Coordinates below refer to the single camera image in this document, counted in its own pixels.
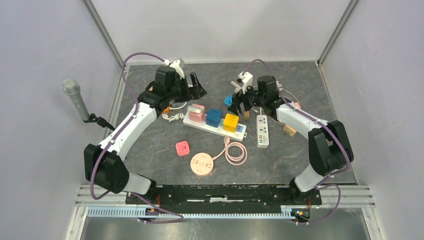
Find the light blue adapter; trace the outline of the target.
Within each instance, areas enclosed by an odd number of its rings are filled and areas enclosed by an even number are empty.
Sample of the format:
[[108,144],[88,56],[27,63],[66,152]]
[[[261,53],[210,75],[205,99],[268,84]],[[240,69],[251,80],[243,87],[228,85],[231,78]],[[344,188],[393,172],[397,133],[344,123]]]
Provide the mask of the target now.
[[223,102],[227,107],[230,107],[233,103],[233,96],[232,95],[226,96]]

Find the long white power strip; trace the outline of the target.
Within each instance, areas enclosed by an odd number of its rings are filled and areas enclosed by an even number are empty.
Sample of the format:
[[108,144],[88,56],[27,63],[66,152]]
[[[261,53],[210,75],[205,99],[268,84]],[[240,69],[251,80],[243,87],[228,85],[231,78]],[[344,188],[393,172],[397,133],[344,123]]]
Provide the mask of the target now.
[[229,137],[231,140],[235,140],[239,142],[242,142],[248,135],[247,126],[244,124],[238,123],[236,126],[236,131],[230,132],[230,131],[223,130],[223,123],[224,123],[223,118],[220,119],[218,127],[214,127],[214,126],[210,126],[206,124],[206,117],[207,115],[204,114],[201,122],[193,121],[190,119],[189,112],[187,112],[182,122],[184,125],[188,127],[192,127],[192,128],[202,130],[208,133],[212,133],[215,135],[219,135],[222,137]]

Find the pink folding extension socket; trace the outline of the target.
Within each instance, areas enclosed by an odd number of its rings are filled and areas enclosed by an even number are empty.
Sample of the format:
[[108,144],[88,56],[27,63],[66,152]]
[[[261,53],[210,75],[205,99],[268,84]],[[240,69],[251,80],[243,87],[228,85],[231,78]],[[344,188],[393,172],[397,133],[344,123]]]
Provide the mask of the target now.
[[176,153],[178,156],[187,156],[190,153],[190,146],[187,141],[180,141],[175,144]]

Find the round pink socket base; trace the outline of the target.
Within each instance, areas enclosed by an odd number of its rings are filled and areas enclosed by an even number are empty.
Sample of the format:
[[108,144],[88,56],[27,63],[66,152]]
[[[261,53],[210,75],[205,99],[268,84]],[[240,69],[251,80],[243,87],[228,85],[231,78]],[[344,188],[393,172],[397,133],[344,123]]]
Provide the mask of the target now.
[[197,153],[190,160],[190,169],[195,175],[199,177],[205,177],[209,175],[213,171],[213,168],[214,160],[207,153]]

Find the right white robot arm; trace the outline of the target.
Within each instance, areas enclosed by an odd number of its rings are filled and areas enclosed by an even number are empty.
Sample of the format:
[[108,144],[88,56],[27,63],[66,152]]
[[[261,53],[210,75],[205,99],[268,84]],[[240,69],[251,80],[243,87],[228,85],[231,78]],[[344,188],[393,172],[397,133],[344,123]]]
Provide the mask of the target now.
[[350,168],[354,155],[342,122],[319,119],[302,110],[283,96],[272,75],[259,77],[257,87],[248,72],[239,74],[237,82],[241,89],[232,96],[230,112],[238,115],[252,107],[262,108],[267,116],[294,128],[308,141],[309,164],[289,184],[288,196],[293,203],[302,204],[309,191]]

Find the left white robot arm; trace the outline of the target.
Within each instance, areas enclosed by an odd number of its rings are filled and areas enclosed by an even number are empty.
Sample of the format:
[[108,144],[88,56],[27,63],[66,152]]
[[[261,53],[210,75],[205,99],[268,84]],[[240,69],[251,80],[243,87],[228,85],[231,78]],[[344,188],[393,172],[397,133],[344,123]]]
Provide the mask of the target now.
[[124,160],[143,131],[152,124],[169,106],[170,102],[184,103],[198,100],[207,94],[196,73],[191,72],[189,85],[187,77],[179,67],[160,66],[150,82],[136,99],[127,117],[115,130],[98,144],[88,144],[84,151],[84,170],[91,187],[95,185],[108,192],[135,192],[145,204],[153,203],[157,190],[153,180],[136,173],[130,173]]

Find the white plug under orange strip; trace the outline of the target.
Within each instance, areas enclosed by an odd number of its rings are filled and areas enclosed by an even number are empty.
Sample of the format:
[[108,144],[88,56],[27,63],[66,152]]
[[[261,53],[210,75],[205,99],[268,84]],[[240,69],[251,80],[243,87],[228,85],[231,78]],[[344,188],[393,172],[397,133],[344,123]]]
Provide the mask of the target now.
[[166,113],[162,113],[161,116],[162,116],[162,118],[164,120],[166,120],[168,122],[183,120],[185,118],[185,114],[184,113],[177,113],[175,115],[168,115]]

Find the pink white plug adapter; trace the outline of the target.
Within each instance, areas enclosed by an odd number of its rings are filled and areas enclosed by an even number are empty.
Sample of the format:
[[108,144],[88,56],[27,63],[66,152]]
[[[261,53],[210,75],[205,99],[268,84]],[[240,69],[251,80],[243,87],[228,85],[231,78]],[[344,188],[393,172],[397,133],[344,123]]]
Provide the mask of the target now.
[[195,104],[187,107],[188,117],[191,121],[201,123],[205,115],[205,107],[203,105]]

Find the small brown block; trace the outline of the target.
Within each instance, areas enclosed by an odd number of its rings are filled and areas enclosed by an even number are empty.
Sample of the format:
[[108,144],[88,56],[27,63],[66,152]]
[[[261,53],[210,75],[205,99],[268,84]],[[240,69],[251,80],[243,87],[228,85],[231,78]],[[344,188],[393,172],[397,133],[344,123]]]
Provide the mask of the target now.
[[243,113],[243,117],[244,117],[245,120],[249,120],[251,118],[250,111],[245,111]]

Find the small white power strip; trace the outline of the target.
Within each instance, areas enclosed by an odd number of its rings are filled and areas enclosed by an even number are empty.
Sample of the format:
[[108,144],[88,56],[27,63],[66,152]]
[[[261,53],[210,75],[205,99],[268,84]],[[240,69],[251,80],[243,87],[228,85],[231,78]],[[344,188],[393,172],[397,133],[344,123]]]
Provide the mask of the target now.
[[259,114],[256,116],[256,143],[258,148],[267,148],[270,144],[266,115]]

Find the yellow cube adapter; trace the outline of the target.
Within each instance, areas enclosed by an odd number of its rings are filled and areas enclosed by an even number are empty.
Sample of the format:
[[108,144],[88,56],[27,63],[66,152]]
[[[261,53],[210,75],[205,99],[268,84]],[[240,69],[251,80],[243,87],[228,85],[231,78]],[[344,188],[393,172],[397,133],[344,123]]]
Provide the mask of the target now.
[[227,113],[223,120],[222,129],[230,133],[235,133],[237,130],[238,122],[239,117],[237,115]]

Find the blue cube adapter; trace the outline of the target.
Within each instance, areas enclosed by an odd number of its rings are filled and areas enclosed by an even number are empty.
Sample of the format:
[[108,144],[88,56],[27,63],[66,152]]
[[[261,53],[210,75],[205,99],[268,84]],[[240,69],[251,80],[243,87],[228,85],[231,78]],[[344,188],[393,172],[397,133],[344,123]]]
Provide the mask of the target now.
[[206,114],[206,124],[218,128],[221,122],[222,112],[218,109],[210,108]]

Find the silver microphone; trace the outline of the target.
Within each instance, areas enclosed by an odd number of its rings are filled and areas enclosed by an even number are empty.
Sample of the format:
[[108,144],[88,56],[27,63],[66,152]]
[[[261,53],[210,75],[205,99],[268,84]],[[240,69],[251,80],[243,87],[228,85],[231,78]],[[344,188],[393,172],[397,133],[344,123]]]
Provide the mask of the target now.
[[62,83],[64,93],[71,99],[83,122],[90,119],[90,113],[81,95],[81,87],[74,79],[66,79]]

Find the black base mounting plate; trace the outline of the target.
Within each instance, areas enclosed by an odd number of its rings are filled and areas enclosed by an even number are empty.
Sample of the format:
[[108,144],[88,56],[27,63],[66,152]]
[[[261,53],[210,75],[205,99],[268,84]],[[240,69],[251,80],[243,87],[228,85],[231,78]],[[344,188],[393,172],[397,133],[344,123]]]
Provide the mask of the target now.
[[280,213],[281,206],[322,204],[316,189],[296,193],[289,185],[277,184],[164,184],[144,198],[179,214],[271,214]]

